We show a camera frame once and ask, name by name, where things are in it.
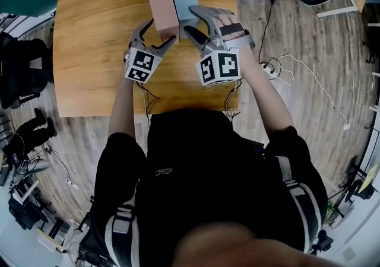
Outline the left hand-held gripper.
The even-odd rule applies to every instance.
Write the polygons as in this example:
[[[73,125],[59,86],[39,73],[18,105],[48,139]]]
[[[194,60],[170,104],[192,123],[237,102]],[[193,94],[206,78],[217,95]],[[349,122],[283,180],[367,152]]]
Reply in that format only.
[[[124,55],[124,77],[136,82],[146,83],[163,59],[163,55],[177,42],[172,36],[160,46],[146,46],[143,35],[151,27],[154,19],[143,21],[131,35],[128,50]]]

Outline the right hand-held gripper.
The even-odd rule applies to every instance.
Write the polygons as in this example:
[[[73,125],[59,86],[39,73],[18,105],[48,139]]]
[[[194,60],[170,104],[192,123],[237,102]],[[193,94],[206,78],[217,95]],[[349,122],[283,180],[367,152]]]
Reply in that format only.
[[[206,23],[211,38],[223,36],[216,19],[226,13],[225,9],[191,5],[189,10]],[[244,36],[222,41],[220,46],[193,26],[185,26],[183,30],[201,53],[201,60],[195,66],[202,85],[224,84],[240,78],[239,49],[255,47],[252,36],[246,30]]]

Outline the person's right hand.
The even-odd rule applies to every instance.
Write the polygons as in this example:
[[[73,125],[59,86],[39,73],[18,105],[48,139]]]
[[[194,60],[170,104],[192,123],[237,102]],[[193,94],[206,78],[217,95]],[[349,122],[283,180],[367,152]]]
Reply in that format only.
[[[219,15],[219,26],[228,26],[230,24],[237,24],[240,23],[239,19],[234,14],[220,14]],[[223,36],[223,39],[225,41],[229,41],[238,37],[242,37],[245,35],[244,30],[236,31],[231,34],[227,34]]]

